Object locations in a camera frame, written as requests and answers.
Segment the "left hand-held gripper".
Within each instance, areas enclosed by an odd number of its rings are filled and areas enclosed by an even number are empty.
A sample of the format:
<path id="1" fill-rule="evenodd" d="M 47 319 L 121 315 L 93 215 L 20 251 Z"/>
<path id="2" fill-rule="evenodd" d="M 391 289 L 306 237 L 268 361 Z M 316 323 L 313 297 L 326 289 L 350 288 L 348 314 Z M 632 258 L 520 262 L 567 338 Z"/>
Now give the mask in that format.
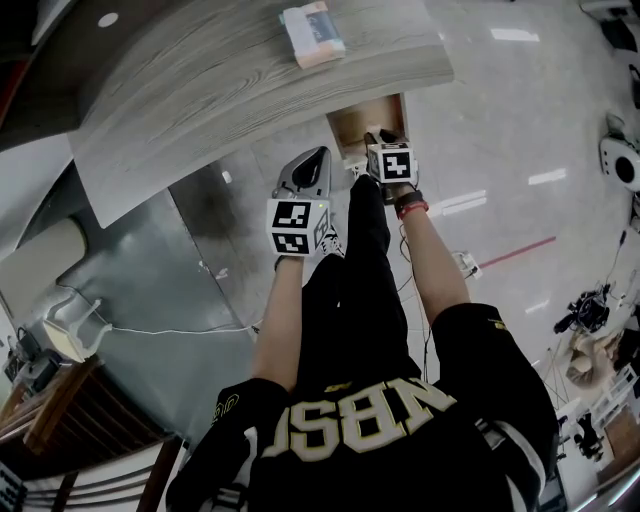
<path id="1" fill-rule="evenodd" d="M 321 146 L 282 169 L 267 201 L 266 233 L 278 256 L 314 256 L 330 227 L 332 154 Z"/>

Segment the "white round machine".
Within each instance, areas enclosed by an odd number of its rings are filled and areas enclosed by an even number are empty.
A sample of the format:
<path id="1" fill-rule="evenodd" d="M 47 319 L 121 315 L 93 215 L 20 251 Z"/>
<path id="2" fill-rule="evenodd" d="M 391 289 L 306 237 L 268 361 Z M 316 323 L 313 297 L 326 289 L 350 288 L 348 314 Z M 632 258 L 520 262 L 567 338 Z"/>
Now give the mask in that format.
<path id="1" fill-rule="evenodd" d="M 632 193 L 640 193 L 640 146 L 629 140 L 622 118 L 607 113 L 607 133 L 599 142 L 602 173 Z"/>

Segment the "white small rack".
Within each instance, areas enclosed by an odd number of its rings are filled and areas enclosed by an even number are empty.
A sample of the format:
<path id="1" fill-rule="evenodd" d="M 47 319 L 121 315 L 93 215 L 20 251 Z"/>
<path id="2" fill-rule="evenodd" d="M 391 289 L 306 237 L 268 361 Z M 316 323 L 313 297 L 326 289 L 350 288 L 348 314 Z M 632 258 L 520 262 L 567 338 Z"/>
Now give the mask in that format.
<path id="1" fill-rule="evenodd" d="M 83 363 L 91 358 L 113 326 L 98 314 L 102 299 L 92 303 L 78 294 L 52 305 L 43 319 L 54 348 L 67 359 Z"/>

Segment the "small cardboard box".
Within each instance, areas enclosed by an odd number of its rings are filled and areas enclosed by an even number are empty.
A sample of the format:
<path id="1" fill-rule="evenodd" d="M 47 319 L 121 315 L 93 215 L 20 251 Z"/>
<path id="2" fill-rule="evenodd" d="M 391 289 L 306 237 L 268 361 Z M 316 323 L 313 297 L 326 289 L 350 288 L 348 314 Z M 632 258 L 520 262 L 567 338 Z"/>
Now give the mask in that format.
<path id="1" fill-rule="evenodd" d="M 403 100 L 401 94 L 384 96 L 331 112 L 327 115 L 335 136 L 344 167 L 351 173 L 351 163 L 366 159 L 366 132 L 378 133 L 381 129 L 394 131 L 401 142 L 408 142 L 405 135 Z"/>

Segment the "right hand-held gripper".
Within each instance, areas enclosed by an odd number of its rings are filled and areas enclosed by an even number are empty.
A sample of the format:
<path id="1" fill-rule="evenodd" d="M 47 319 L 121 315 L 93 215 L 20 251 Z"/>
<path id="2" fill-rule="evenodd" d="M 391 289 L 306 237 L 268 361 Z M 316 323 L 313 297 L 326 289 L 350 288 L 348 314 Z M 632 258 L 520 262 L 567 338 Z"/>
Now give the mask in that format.
<path id="1" fill-rule="evenodd" d="M 417 160 L 409 142 L 401 142 L 394 131 L 381 129 L 378 133 L 366 132 L 369 173 L 382 184 L 410 183 L 418 179 Z"/>

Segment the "person's right forearm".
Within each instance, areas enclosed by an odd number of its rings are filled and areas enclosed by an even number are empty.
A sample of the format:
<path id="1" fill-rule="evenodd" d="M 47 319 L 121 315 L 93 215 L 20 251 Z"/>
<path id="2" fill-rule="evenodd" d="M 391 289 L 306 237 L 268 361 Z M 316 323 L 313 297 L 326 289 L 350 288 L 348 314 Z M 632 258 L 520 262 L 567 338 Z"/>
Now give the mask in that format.
<path id="1" fill-rule="evenodd" d="M 432 326 L 445 310 L 471 302 L 468 288 L 428 213 L 413 211 L 401 222 L 417 291 Z"/>

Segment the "person's left forearm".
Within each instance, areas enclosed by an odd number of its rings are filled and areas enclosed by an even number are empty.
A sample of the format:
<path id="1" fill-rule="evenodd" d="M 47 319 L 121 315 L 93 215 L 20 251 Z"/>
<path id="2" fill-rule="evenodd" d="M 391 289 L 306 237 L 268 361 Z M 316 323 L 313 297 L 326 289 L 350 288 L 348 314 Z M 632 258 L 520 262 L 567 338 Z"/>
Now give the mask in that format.
<path id="1" fill-rule="evenodd" d="M 292 393 L 296 387 L 302 338 L 304 259 L 284 257 L 275 270 L 252 363 L 252 376 Z"/>

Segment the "black wristband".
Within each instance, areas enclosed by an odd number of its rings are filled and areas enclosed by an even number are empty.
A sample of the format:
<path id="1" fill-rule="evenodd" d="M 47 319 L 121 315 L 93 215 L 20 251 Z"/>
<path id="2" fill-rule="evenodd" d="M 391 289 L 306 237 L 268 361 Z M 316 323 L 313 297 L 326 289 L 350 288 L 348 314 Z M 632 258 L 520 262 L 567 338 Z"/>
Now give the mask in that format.
<path id="1" fill-rule="evenodd" d="M 409 208 L 412 204 L 425 205 L 423 194 L 419 190 L 408 192 L 399 196 L 394 201 L 394 208 L 397 214 Z"/>

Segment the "black office chair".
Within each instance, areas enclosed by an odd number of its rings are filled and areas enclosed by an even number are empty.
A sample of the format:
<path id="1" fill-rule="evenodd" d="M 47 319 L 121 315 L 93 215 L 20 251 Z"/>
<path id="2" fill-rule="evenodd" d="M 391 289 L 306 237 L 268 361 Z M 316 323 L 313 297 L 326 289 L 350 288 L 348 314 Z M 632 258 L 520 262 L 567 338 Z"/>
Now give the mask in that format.
<path id="1" fill-rule="evenodd" d="M 602 437 L 599 437 L 592 424 L 592 415 L 590 412 L 583 414 L 577 424 L 581 429 L 581 433 L 573 436 L 580 453 L 587 459 L 599 461 L 602 458 Z"/>

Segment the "grey wooden shelf unit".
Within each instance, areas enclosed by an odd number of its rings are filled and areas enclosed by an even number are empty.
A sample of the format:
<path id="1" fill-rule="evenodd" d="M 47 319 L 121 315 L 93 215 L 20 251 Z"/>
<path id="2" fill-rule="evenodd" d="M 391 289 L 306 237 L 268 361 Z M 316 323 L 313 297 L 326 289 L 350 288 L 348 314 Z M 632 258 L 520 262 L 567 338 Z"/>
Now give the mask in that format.
<path id="1" fill-rule="evenodd" d="M 146 18 L 143 0 L 0 0 L 0 152 L 77 129 L 82 90 Z"/>

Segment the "brown wooden cabinet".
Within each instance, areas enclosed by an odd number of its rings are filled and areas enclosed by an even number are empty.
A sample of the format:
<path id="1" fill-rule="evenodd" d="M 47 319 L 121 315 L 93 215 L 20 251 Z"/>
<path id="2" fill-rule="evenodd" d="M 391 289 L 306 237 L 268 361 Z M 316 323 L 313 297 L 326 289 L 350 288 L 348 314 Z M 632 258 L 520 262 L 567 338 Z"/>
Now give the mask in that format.
<path id="1" fill-rule="evenodd" d="M 166 512 L 184 454 L 91 358 L 0 409 L 0 512 Z"/>

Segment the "white pedestal table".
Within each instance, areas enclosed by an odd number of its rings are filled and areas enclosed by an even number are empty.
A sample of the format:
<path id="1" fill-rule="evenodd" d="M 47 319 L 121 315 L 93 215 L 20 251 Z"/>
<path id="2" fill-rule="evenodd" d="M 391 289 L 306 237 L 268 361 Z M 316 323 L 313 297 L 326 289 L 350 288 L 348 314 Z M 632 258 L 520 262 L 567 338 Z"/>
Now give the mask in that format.
<path id="1" fill-rule="evenodd" d="M 0 262 L 0 300 L 12 320 L 29 312 L 56 279 L 87 252 L 81 226 L 66 218 L 50 226 Z"/>

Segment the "white power strip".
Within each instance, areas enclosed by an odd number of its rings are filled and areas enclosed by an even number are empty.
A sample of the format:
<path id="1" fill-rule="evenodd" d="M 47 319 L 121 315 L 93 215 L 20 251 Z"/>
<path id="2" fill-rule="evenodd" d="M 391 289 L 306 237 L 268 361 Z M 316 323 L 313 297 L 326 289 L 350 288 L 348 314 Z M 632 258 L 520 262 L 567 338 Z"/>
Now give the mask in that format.
<path id="1" fill-rule="evenodd" d="M 465 280 L 473 278 L 478 280 L 482 277 L 483 272 L 475 258 L 468 251 L 453 251 L 452 256 L 456 261 L 460 272 Z"/>

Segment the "brown bag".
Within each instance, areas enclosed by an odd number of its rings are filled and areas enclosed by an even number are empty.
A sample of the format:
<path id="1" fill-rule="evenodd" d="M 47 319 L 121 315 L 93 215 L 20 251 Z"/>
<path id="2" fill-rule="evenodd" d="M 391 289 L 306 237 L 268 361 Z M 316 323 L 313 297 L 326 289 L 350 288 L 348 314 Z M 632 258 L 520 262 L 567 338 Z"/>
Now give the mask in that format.
<path id="1" fill-rule="evenodd" d="M 566 371 L 567 379 L 582 390 L 602 385 L 614 374 L 613 355 L 619 339 L 620 334 L 594 338 L 586 331 L 575 332 L 569 342 L 571 357 Z"/>

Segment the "grey wood-grain desk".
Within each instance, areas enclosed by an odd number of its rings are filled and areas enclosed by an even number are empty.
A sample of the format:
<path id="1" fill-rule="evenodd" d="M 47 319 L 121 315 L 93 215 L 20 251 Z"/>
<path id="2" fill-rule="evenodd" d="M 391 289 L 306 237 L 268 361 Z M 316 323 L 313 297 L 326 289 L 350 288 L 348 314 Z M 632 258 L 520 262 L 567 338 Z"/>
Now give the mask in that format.
<path id="1" fill-rule="evenodd" d="M 128 49 L 69 137 L 100 226 L 277 131 L 452 81 L 423 0 L 328 0 L 346 54 L 300 68 L 279 20 L 300 1 L 192 0 Z"/>

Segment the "person's black jersey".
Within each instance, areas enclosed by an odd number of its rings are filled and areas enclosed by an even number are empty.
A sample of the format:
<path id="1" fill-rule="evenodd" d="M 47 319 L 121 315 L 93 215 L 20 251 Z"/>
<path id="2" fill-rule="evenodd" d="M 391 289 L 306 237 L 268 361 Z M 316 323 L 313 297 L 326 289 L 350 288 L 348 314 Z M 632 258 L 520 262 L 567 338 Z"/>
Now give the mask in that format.
<path id="1" fill-rule="evenodd" d="M 443 311 L 440 379 L 398 370 L 294 401 L 251 379 L 224 389 L 170 483 L 168 512 L 533 512 L 553 470 L 554 408 L 498 310 Z"/>

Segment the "pastel tissue pack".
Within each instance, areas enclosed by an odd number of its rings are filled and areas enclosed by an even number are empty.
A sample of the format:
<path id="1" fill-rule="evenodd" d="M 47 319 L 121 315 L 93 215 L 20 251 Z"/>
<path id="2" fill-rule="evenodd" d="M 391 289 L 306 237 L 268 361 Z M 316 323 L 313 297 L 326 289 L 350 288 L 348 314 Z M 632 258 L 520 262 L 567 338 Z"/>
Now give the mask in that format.
<path id="1" fill-rule="evenodd" d="M 279 15 L 301 69 L 342 59 L 346 47 L 324 0 L 285 9 Z"/>

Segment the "red wristband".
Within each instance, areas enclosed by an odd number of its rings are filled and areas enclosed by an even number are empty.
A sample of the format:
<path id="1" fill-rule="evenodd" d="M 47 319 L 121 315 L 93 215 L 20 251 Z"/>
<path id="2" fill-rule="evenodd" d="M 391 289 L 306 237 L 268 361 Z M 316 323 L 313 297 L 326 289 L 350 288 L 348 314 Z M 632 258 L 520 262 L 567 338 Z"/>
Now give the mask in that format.
<path id="1" fill-rule="evenodd" d="M 406 204 L 396 211 L 397 218 L 400 221 L 403 221 L 405 217 L 413 211 L 423 211 L 424 213 L 427 213 L 429 211 L 429 205 L 425 201 L 415 201 Z"/>

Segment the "person's black trousers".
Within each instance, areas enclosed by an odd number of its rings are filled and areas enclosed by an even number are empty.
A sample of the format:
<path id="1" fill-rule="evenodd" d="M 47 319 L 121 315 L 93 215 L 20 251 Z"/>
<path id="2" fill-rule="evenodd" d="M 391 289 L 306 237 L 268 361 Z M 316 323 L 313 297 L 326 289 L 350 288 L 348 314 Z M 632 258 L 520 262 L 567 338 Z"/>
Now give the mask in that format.
<path id="1" fill-rule="evenodd" d="M 409 355 L 389 245 L 379 187 L 360 176 L 350 191 L 345 255 L 325 256 L 302 289 L 295 396 L 310 399 L 329 386 L 420 376 Z"/>

